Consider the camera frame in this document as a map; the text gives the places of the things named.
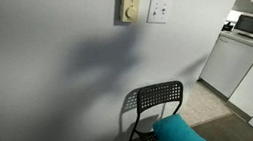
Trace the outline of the white kitchen base cabinet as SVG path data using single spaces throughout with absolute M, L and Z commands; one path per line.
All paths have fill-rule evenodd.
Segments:
M 199 76 L 229 98 L 253 66 L 253 39 L 221 31 Z

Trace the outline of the beige wall thermostat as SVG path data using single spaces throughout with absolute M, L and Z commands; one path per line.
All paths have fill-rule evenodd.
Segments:
M 120 20 L 123 22 L 136 22 L 140 0 L 121 0 Z

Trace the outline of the white double light switch plate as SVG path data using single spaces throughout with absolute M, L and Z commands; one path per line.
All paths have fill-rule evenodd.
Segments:
M 150 0 L 147 22 L 166 24 L 171 6 L 171 0 Z

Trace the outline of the black perforated metal chair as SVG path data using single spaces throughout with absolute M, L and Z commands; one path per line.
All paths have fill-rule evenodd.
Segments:
M 171 115 L 178 114 L 178 110 L 181 108 L 183 102 L 183 88 L 184 86 L 180 81 L 157 83 L 155 85 L 152 84 L 140 88 L 136 94 L 137 118 L 131 134 L 137 134 L 140 141 L 159 141 L 153 128 L 148 132 L 142 132 L 137 129 L 140 114 L 149 108 L 163 103 L 166 104 L 168 102 L 177 102 L 177 108 L 174 109 L 174 112 Z

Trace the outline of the small black countertop appliance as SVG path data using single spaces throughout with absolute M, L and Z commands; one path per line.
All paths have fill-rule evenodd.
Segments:
M 223 25 L 223 28 L 221 31 L 232 31 L 233 27 L 234 27 L 234 25 L 231 22 L 228 22 Z

